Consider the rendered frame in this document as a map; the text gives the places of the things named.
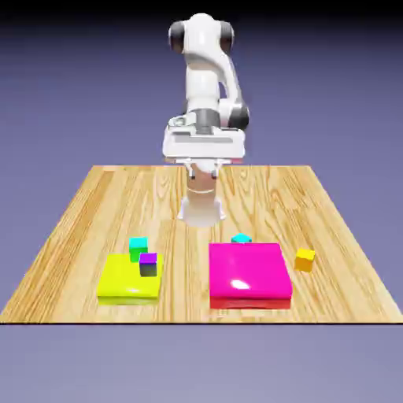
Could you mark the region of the large yellow box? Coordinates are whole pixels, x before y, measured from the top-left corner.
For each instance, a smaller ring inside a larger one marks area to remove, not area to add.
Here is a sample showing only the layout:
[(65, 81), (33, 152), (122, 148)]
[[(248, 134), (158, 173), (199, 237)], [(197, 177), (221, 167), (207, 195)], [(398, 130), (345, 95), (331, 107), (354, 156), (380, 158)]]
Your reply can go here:
[(141, 276), (139, 262), (127, 253), (109, 254), (97, 286), (99, 305), (155, 305), (158, 302), (164, 258), (157, 255), (157, 274)]

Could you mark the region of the large pink box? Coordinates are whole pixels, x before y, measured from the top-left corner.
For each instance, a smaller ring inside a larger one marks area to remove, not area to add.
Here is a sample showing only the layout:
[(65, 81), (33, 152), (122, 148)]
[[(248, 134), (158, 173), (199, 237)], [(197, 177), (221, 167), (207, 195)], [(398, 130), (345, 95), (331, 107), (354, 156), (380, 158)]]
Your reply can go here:
[(212, 309), (289, 309), (293, 293), (277, 243), (211, 243)]

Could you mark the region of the small orange cube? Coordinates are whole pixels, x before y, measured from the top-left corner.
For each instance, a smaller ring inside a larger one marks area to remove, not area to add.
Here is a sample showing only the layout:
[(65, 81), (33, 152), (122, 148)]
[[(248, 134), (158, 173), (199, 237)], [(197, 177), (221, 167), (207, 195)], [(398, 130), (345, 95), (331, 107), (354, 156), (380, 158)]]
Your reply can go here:
[(294, 260), (294, 269), (302, 272), (311, 272), (315, 255), (314, 250), (299, 248)]

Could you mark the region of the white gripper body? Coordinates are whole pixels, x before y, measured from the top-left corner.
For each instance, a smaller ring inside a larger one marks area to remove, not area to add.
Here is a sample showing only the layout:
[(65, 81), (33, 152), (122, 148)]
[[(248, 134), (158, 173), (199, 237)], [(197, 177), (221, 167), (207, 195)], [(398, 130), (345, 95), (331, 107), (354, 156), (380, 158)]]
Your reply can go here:
[(242, 130), (212, 127), (213, 133), (201, 135), (193, 125), (165, 128), (162, 153), (169, 160), (242, 160), (246, 135)]

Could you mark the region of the small purple cube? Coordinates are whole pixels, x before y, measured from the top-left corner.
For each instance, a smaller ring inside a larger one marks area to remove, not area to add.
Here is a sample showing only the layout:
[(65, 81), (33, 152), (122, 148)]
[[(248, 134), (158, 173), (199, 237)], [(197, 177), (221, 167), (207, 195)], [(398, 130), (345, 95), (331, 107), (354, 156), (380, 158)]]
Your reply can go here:
[(157, 253), (139, 254), (139, 272), (141, 277), (155, 277), (157, 275)]

